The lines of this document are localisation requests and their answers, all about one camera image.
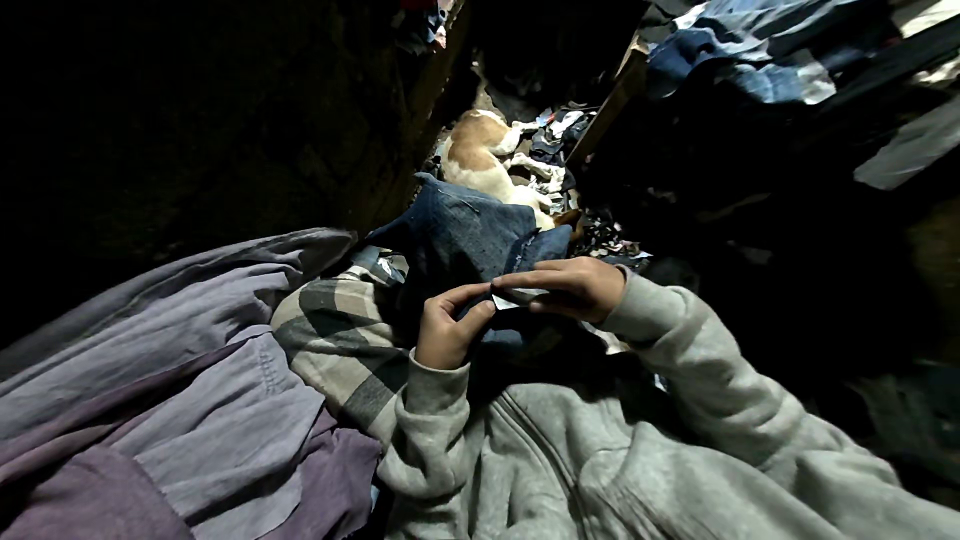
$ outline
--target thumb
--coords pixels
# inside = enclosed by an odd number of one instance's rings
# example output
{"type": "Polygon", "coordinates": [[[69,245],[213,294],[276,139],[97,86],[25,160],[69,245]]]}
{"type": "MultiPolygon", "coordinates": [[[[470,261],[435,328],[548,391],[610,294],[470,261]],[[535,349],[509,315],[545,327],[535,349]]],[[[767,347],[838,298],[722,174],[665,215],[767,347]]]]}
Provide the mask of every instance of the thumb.
{"type": "Polygon", "coordinates": [[[530,303],[532,313],[555,313],[574,319],[583,319],[583,310],[573,307],[570,302],[556,294],[541,294],[530,303]]]}
{"type": "Polygon", "coordinates": [[[481,302],[468,311],[464,318],[457,323],[457,326],[472,340],[493,319],[495,313],[496,307],[493,302],[490,300],[481,302]]]}

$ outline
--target hoodie zipper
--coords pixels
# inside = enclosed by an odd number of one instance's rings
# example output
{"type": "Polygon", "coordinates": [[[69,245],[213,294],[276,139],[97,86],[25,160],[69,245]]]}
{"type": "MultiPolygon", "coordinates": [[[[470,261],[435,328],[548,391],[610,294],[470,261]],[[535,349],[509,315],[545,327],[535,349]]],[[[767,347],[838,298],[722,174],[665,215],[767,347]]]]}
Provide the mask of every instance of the hoodie zipper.
{"type": "Polygon", "coordinates": [[[540,453],[546,458],[546,461],[553,469],[553,473],[557,477],[558,483],[564,490],[564,495],[573,501],[573,506],[581,518],[573,520],[573,522],[577,525],[578,535],[581,538],[591,538],[592,535],[587,534],[587,528],[584,525],[584,504],[580,500],[580,494],[577,493],[577,490],[574,487],[576,480],[566,470],[564,464],[557,456],[556,451],[552,446],[550,446],[550,443],[546,440],[546,437],[543,436],[543,433],[540,432],[540,429],[538,429],[533,421],[530,420],[530,417],[527,416],[523,409],[520,408],[520,405],[514,401],[514,398],[510,395],[510,393],[504,392],[500,395],[498,401],[503,405],[502,409],[504,414],[509,416],[514,422],[520,424],[524,428],[524,433],[534,440],[537,450],[539,450],[540,453]]]}

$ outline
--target brown and white dog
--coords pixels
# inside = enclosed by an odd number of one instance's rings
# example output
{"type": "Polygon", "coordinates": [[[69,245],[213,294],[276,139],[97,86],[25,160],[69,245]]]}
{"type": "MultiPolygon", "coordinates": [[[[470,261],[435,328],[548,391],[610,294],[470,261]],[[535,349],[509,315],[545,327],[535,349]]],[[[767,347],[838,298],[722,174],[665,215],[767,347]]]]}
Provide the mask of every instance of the brown and white dog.
{"type": "Polygon", "coordinates": [[[526,185],[514,185],[506,167],[496,158],[516,150],[523,129],[518,123],[508,127],[488,110],[467,111],[441,150],[444,180],[482,191],[508,205],[530,207],[540,230],[549,231],[555,225],[543,209],[550,208],[550,198],[526,185]]]}

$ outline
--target hoodie sleeve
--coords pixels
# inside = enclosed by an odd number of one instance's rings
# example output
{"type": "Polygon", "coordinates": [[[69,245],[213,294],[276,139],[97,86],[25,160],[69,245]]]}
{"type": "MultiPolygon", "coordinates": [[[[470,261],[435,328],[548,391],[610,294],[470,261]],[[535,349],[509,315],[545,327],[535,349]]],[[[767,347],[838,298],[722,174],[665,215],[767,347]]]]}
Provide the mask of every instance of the hoodie sleeve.
{"type": "Polygon", "coordinates": [[[469,364],[435,370],[411,355],[410,378],[396,401],[397,429],[377,474],[396,495],[389,538],[465,538],[469,490],[482,426],[466,429],[469,364]]]}
{"type": "Polygon", "coordinates": [[[907,524],[917,519],[931,530],[960,530],[960,514],[904,491],[886,461],[758,373],[696,295],[624,273],[623,300],[601,329],[632,342],[644,364],[670,381],[684,420],[708,446],[756,467],[848,532],[875,523],[877,513],[914,532],[907,524]]]}

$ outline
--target gray hoodie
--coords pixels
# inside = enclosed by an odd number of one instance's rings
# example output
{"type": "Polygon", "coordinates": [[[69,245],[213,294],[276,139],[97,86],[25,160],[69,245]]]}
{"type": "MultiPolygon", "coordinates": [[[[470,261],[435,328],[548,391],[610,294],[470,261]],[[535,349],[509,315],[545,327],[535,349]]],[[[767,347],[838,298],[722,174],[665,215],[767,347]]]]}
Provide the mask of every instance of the gray hoodie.
{"type": "Polygon", "coordinates": [[[389,537],[960,538],[960,514],[757,373],[693,293],[631,274],[603,330],[669,380],[704,446],[625,415],[626,385],[585,401],[518,384],[471,411],[469,365],[412,360],[378,470],[397,496],[389,537]]]}

